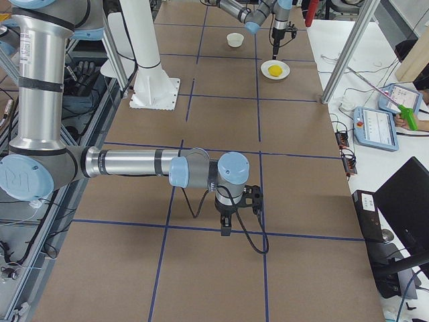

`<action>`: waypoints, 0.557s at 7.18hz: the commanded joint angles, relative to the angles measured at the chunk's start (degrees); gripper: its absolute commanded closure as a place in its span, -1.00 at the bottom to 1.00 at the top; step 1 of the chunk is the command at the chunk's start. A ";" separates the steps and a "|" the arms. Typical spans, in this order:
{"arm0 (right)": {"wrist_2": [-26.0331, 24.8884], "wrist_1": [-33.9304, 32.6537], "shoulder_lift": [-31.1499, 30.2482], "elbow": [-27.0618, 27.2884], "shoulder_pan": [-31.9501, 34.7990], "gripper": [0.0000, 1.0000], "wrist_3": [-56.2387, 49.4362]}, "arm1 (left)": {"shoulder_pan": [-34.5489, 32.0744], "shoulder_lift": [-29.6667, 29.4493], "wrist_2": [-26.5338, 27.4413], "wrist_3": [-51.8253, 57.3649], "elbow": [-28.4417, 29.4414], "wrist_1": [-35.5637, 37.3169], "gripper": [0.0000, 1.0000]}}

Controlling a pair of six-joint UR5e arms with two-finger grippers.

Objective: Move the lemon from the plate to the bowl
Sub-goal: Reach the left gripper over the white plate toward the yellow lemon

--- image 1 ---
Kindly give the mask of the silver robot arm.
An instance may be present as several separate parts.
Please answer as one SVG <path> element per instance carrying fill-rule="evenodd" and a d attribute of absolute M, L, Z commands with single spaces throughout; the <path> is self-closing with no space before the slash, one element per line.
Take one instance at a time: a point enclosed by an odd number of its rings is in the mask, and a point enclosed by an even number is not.
<path fill-rule="evenodd" d="M 272 59 L 277 60 L 281 47 L 291 42 L 298 28 L 289 20 L 292 1 L 258 1 L 256 9 L 251 10 L 247 5 L 233 0 L 200 1 L 209 7 L 218 7 L 245 25 L 245 28 L 255 35 L 265 20 L 272 15 L 271 39 L 273 47 Z"/>
<path fill-rule="evenodd" d="M 100 150 L 60 139 L 64 64 L 69 38 L 103 37 L 101 1 L 14 1 L 20 28 L 18 133 L 1 161 L 1 188 L 34 201 L 75 180 L 100 175 L 166 176 L 172 186 L 215 192 L 221 233 L 245 205 L 249 162 L 237 152 L 213 160 L 191 150 Z"/>

